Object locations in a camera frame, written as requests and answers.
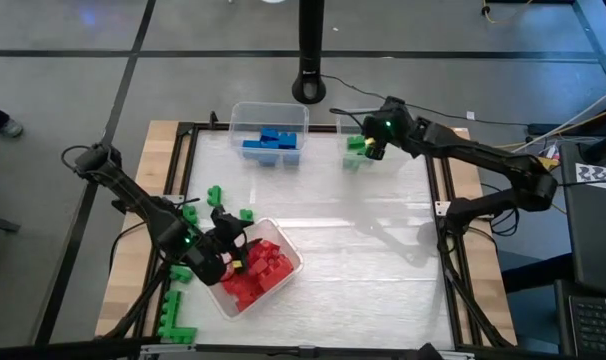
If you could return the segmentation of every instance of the white table surface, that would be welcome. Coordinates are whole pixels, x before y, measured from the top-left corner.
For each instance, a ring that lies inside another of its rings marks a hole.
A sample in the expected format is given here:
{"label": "white table surface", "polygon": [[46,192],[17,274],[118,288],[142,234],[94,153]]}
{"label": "white table surface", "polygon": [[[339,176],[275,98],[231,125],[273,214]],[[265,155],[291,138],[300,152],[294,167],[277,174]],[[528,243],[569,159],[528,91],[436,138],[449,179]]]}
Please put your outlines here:
{"label": "white table surface", "polygon": [[[188,198],[213,185],[238,216],[268,217],[303,257],[285,287],[237,321],[223,318],[205,285],[184,292],[178,326],[201,344],[344,348],[453,348],[425,159],[388,146],[358,171],[342,167],[334,134],[310,133],[296,168],[265,168],[229,147],[227,132],[200,131]],[[197,203],[205,230],[211,207]]]}

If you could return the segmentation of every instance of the green block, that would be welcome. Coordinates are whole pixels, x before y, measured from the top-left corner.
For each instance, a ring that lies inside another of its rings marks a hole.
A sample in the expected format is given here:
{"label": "green block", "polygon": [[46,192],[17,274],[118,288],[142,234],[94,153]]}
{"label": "green block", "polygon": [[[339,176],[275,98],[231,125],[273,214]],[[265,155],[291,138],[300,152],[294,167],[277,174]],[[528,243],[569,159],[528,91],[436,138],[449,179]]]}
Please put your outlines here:
{"label": "green block", "polygon": [[359,136],[349,136],[347,138],[347,149],[349,150],[359,150],[365,148],[365,137],[362,135]]}
{"label": "green block", "polygon": [[196,328],[177,328],[176,315],[181,305],[181,293],[170,290],[163,297],[160,326],[157,334],[162,338],[169,339],[175,344],[192,344],[196,338]]}
{"label": "green block", "polygon": [[170,267],[170,279],[187,284],[194,277],[194,273],[187,266],[172,265]]}
{"label": "green block", "polygon": [[176,290],[170,290],[165,293],[163,297],[163,306],[161,307],[161,311],[163,315],[161,315],[161,319],[159,321],[160,326],[158,330],[158,335],[161,337],[168,337],[170,331],[174,328],[174,324],[176,323],[176,314],[179,310],[181,293]]}
{"label": "green block", "polygon": [[166,338],[169,338],[175,344],[191,345],[196,338],[196,331],[196,328],[173,328]]}
{"label": "green block", "polygon": [[239,218],[245,221],[254,222],[254,212],[250,209],[241,209],[239,212]]}
{"label": "green block", "polygon": [[348,154],[363,156],[363,155],[365,155],[365,147],[358,148],[358,149],[347,149],[347,152],[348,152]]}
{"label": "green block", "polygon": [[193,205],[183,205],[183,217],[192,225],[199,226],[199,216]]}
{"label": "green block", "polygon": [[221,187],[218,185],[214,185],[211,188],[207,189],[207,203],[210,206],[219,206],[221,205]]}

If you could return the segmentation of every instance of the yellow cable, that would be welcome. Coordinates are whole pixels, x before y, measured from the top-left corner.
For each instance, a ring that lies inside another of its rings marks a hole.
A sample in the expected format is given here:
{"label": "yellow cable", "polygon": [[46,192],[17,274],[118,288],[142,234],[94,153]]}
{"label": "yellow cable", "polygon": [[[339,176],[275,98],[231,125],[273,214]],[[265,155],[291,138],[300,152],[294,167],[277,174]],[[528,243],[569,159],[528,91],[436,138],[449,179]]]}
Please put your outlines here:
{"label": "yellow cable", "polygon": [[558,211],[560,211],[561,213],[563,213],[563,215],[567,215],[567,212],[566,212],[565,210],[561,209],[560,207],[558,207],[558,206],[557,206],[555,203],[552,203],[552,206],[553,206],[553,207],[554,207],[556,210],[558,210]]}
{"label": "yellow cable", "polygon": [[[521,6],[521,8],[519,10],[517,10],[514,15],[503,19],[503,20],[492,20],[492,18],[490,17],[490,12],[487,11],[485,13],[485,18],[487,19],[487,21],[490,22],[490,24],[508,24],[510,23],[518,14],[522,13],[525,8],[527,8],[528,5],[530,5],[534,0],[529,0],[528,2],[526,2],[525,4],[523,4],[523,6]],[[487,6],[487,2],[486,0],[483,0],[483,8],[488,7]]]}
{"label": "yellow cable", "polygon": [[[596,116],[594,116],[594,117],[591,117],[591,118],[589,118],[589,119],[587,119],[587,120],[581,121],[580,123],[576,123],[576,124],[571,125],[571,126],[568,126],[568,127],[566,127],[566,128],[559,129],[559,130],[557,130],[557,131],[555,131],[555,132],[551,133],[549,137],[552,137],[552,136],[555,136],[555,135],[560,135],[560,134],[563,134],[563,133],[565,133],[565,132],[567,132],[567,131],[569,131],[569,130],[572,130],[572,129],[574,129],[574,128],[577,128],[577,127],[579,127],[579,126],[581,126],[581,125],[585,125],[585,124],[587,124],[587,123],[589,123],[589,122],[592,122],[592,121],[598,120],[598,119],[602,118],[603,116],[606,116],[606,111],[605,111],[605,112],[602,112],[602,113],[600,113],[600,114],[598,114],[598,115],[596,115]],[[508,148],[508,147],[521,146],[521,145],[525,145],[525,144],[526,144],[525,142],[520,142],[520,143],[513,143],[513,144],[498,145],[498,146],[494,146],[494,147],[495,147],[495,148],[499,148],[499,149],[503,149],[503,148]]]}

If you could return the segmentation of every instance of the red block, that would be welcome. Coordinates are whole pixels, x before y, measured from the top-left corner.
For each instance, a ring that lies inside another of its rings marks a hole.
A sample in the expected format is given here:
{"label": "red block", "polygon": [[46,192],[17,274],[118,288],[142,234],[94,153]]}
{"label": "red block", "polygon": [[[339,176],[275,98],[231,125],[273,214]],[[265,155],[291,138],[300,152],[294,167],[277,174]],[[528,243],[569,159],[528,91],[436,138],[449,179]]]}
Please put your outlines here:
{"label": "red block", "polygon": [[236,307],[245,310],[265,291],[273,288],[288,276],[294,267],[290,260],[280,254],[280,247],[267,240],[254,246],[248,254],[250,269],[245,274],[226,274],[229,279],[222,282],[225,291],[238,300]]}
{"label": "red block", "polygon": [[292,262],[285,255],[279,255],[273,264],[257,276],[259,285],[261,285],[263,291],[268,291],[285,279],[293,270]]}
{"label": "red block", "polygon": [[250,268],[250,273],[260,274],[267,268],[267,261],[264,259],[258,259]]}

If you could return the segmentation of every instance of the shoe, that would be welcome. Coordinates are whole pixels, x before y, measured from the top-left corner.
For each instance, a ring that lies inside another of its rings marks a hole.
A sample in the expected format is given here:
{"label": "shoe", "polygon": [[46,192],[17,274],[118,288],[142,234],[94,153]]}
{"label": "shoe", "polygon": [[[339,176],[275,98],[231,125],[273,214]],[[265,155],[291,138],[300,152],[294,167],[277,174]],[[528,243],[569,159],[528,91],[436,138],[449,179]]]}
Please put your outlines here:
{"label": "shoe", "polygon": [[23,133],[23,125],[14,119],[9,119],[0,129],[0,134],[6,138],[16,138]]}

